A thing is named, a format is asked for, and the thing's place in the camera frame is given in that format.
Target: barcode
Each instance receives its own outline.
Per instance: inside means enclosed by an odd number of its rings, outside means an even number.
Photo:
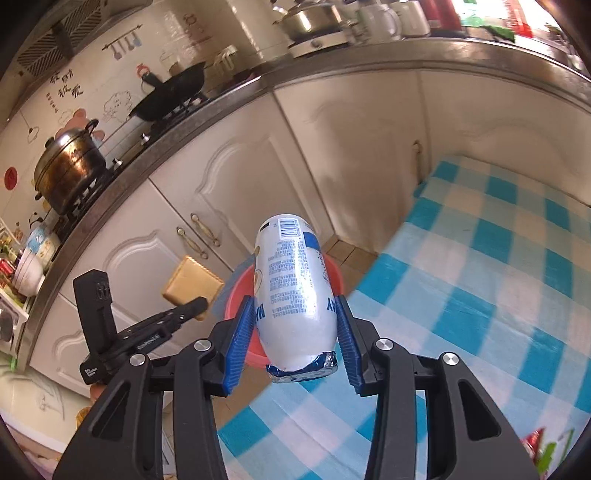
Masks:
[[[280,218],[279,219],[279,240],[285,238],[299,238],[300,226],[296,218]]]

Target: kitchen cabinet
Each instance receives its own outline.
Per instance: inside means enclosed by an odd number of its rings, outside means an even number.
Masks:
[[[434,159],[463,154],[591,204],[591,115],[531,87],[456,72],[421,72]]]
[[[305,218],[321,244],[333,235],[306,162],[271,94],[201,133],[150,179],[233,269],[252,254],[259,227],[273,215]]]
[[[279,88],[275,95],[335,234],[381,251],[410,210],[427,168],[417,73],[332,76]]]
[[[177,234],[178,227],[185,230],[189,243]],[[207,251],[208,259],[200,258],[191,245]],[[146,181],[107,221],[66,278],[35,343],[31,366],[88,395],[77,371],[87,349],[76,311],[73,279],[92,268],[109,274],[113,315],[121,330],[172,308],[161,291],[185,255],[191,255],[224,280],[230,275],[230,269],[192,234],[154,185]],[[191,341],[207,336],[212,327],[207,319],[191,319],[155,353],[172,355]]]

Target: metal screw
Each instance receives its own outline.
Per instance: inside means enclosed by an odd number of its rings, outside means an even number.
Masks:
[[[212,343],[206,338],[202,338],[201,340],[197,340],[193,347],[198,352],[207,352],[212,347]]]
[[[443,361],[448,365],[457,365],[460,362],[460,359],[455,353],[448,352],[443,354]]]
[[[145,361],[146,357],[141,353],[136,353],[135,355],[132,355],[129,359],[129,363],[132,364],[134,367],[139,367],[140,365],[143,365]]]
[[[392,340],[388,338],[380,338],[375,342],[375,346],[378,347],[380,350],[391,350],[394,348],[394,343]]]

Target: tile wall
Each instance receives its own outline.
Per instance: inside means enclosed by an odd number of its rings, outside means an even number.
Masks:
[[[146,69],[167,80],[174,61],[212,61],[230,44],[238,48],[237,69],[286,53],[272,13],[267,0],[154,0],[107,30],[34,92],[0,134],[0,174],[15,167],[18,175],[12,190],[0,181],[0,216],[13,230],[18,223],[26,241],[29,218],[49,210],[34,200],[33,172],[58,130],[97,118],[93,137],[108,162],[139,141],[149,125],[128,114],[152,90],[140,78]],[[206,87],[211,75],[208,69]]]

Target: red package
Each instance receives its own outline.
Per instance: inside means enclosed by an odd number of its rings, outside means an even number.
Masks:
[[[544,429],[545,428],[540,428],[539,430],[535,430],[533,433],[521,440],[521,443],[525,447],[525,450],[527,450],[527,453],[534,463],[538,460]]]

